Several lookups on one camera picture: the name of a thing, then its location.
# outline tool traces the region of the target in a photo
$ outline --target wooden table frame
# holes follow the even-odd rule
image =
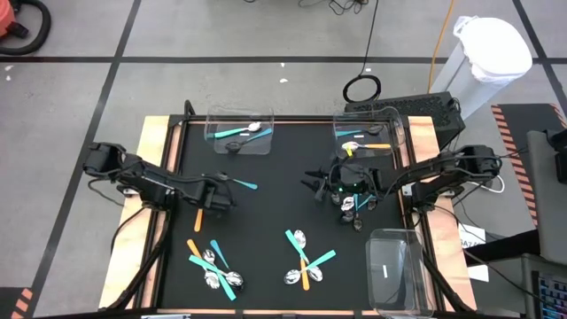
[[[155,165],[175,171],[177,154],[183,143],[184,132],[182,132],[182,117],[170,118],[169,116],[147,116],[140,136],[140,142],[136,154]],[[286,121],[286,123],[305,123],[306,121]],[[411,143],[405,143],[400,147],[400,156],[403,166],[415,161],[427,160],[437,156],[439,147],[435,130],[430,117],[408,117]],[[120,223],[125,221],[139,209],[141,201],[139,197],[126,198]],[[440,198],[437,205],[453,212],[451,200]],[[157,220],[152,234],[149,234],[151,219]],[[145,210],[137,218],[130,222],[117,236],[106,274],[105,286],[100,299],[99,306],[107,307],[113,303],[129,284],[131,278],[139,270],[144,258],[144,250],[148,236],[152,235],[155,244],[161,233],[161,225],[165,215],[156,212],[152,217],[150,210]],[[451,287],[459,294],[462,300],[472,308],[476,308],[472,287],[470,285],[469,273],[462,253],[459,230],[454,217],[442,210],[434,210],[427,215],[427,222],[422,222],[418,232],[427,232],[431,238],[434,257],[437,267]],[[146,277],[144,292],[138,297],[139,307],[151,307],[154,287],[156,286],[156,273],[159,261],[156,261]],[[429,285],[429,295],[435,298],[432,286]],[[447,311],[452,310],[446,300],[444,305]],[[161,313],[192,313],[192,314],[217,314],[233,315],[234,309],[161,309]],[[244,315],[354,315],[354,311],[316,311],[316,310],[244,310]],[[376,315],[374,310],[363,311],[362,315]]]

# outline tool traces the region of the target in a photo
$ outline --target red vacuum cleaner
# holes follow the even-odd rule
[[[5,48],[0,46],[0,54],[20,56],[39,50],[47,40],[51,29],[51,15],[45,4],[39,0],[0,0],[0,42],[6,36],[17,36],[20,39],[27,37],[29,31],[16,22],[15,13],[19,12],[22,4],[33,5],[42,13],[42,25],[34,41],[21,48]]]

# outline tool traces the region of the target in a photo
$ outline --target black table surface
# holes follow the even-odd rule
[[[172,219],[171,246],[166,254],[158,307],[199,309],[370,309],[365,244],[375,229],[403,228],[400,202],[389,196],[373,211],[361,211],[362,233],[338,223],[340,209],[315,202],[314,193],[299,181],[303,173],[329,168],[333,153],[332,125],[276,124],[268,155],[216,154],[203,138],[203,125],[191,124],[181,157],[183,175],[222,170],[243,181],[256,183],[252,191],[230,183],[238,206],[221,218],[205,215],[201,231],[193,231],[197,209],[181,203]],[[367,159],[374,167],[393,167],[393,156]],[[303,230],[306,252],[314,261],[335,250],[337,255],[320,268],[323,280],[310,280],[309,291],[284,284],[290,269],[299,269],[299,255],[284,232]],[[222,288],[210,289],[201,267],[188,261],[186,244],[192,238],[203,252],[216,239],[230,268],[245,279],[245,288],[230,301]],[[217,267],[224,266],[217,256]]]

